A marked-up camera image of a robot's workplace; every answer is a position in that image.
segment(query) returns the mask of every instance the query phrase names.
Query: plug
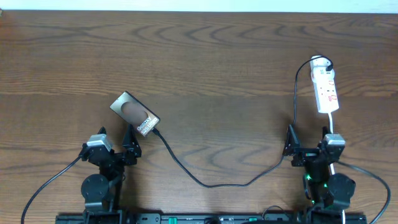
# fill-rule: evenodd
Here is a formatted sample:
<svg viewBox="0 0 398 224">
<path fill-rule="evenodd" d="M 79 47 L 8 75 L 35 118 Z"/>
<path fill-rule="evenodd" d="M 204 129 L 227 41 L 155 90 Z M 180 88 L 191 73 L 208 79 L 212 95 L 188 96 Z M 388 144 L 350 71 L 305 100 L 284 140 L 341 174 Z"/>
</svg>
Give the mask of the plug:
<svg viewBox="0 0 398 224">
<path fill-rule="evenodd" d="M 326 58 L 310 62 L 311 79 L 315 90 L 315 99 L 319 113 L 331 113 L 339 108 L 335 86 L 333 64 Z"/>
</svg>

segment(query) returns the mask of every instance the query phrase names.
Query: white cable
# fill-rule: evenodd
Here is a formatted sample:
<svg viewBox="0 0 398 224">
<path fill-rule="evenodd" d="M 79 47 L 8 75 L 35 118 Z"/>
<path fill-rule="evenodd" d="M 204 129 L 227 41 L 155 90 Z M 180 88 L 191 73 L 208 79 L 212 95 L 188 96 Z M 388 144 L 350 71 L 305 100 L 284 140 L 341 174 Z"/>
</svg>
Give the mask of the white cable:
<svg viewBox="0 0 398 224">
<path fill-rule="evenodd" d="M 344 210 L 341 212 L 341 221 L 343 224 L 346 224 L 346 212 Z"/>
<path fill-rule="evenodd" d="M 333 164 L 330 164 L 330 165 L 329 165 L 329 168 L 330 168 L 330 173 L 331 173 L 332 175 L 334 175 L 334 174 L 335 174 L 335 167 L 333 166 Z"/>
<path fill-rule="evenodd" d="M 328 113 L 329 115 L 329 131 L 333 134 L 333 118 L 331 117 L 331 112 Z"/>
</svg>

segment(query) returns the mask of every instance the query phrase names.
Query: electrical outlet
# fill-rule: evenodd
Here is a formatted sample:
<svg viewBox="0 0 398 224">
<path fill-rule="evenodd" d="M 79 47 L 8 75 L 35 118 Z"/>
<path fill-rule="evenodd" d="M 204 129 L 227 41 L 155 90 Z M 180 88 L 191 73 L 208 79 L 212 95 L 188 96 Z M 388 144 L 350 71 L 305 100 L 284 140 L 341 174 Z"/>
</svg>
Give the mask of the electrical outlet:
<svg viewBox="0 0 398 224">
<path fill-rule="evenodd" d="M 331 62 L 325 58 L 318 58 L 310 62 L 311 79 L 315 90 L 315 98 L 317 100 L 319 113 L 331 113 L 339 108 L 334 81 L 335 71 L 333 69 L 331 71 L 326 71 L 330 63 Z"/>
</svg>

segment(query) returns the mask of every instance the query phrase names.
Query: power strip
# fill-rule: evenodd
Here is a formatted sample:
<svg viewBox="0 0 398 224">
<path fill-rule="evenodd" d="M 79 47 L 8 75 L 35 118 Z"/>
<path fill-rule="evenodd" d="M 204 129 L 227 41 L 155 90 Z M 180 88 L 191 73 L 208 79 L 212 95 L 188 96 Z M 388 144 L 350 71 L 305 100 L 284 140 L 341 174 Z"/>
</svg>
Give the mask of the power strip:
<svg viewBox="0 0 398 224">
<path fill-rule="evenodd" d="M 330 64 L 331 62 L 325 58 L 318 58 L 310 62 L 311 79 L 319 113 L 331 113 L 339 108 L 334 81 L 335 71 L 333 69 L 326 70 Z"/>
</svg>

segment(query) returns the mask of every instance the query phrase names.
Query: black device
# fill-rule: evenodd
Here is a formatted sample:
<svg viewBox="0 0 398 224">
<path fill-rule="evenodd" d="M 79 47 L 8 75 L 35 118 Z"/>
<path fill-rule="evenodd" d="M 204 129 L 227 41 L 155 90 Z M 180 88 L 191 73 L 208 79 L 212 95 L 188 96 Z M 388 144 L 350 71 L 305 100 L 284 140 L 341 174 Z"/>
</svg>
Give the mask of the black device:
<svg viewBox="0 0 398 224">
<path fill-rule="evenodd" d="M 133 97 L 128 91 L 122 93 L 112 103 L 110 108 L 144 137 L 160 122 L 160 118 L 154 112 L 143 105 L 137 98 Z"/>
<path fill-rule="evenodd" d="M 242 223 L 341 223 L 341 211 L 349 207 L 355 182 L 343 174 L 330 175 L 328 166 L 338 161 L 344 142 L 338 135 L 330 136 L 323 128 L 323 139 L 315 148 L 303 148 L 290 125 L 283 154 L 293 156 L 292 165 L 304 167 L 304 189 L 312 206 L 297 212 L 279 210 L 258 214 L 159 214 L 132 213 L 119 207 L 119 197 L 124 177 L 124 166 L 134 165 L 141 156 L 141 148 L 128 125 L 123 139 L 126 152 L 114 153 L 109 147 L 106 130 L 83 144 L 81 159 L 99 167 L 99 174 L 87 177 L 81 185 L 85 198 L 85 211 L 81 215 L 59 215 L 56 224 L 242 224 Z M 347 224 L 366 224 L 361 214 L 348 214 Z"/>
</svg>

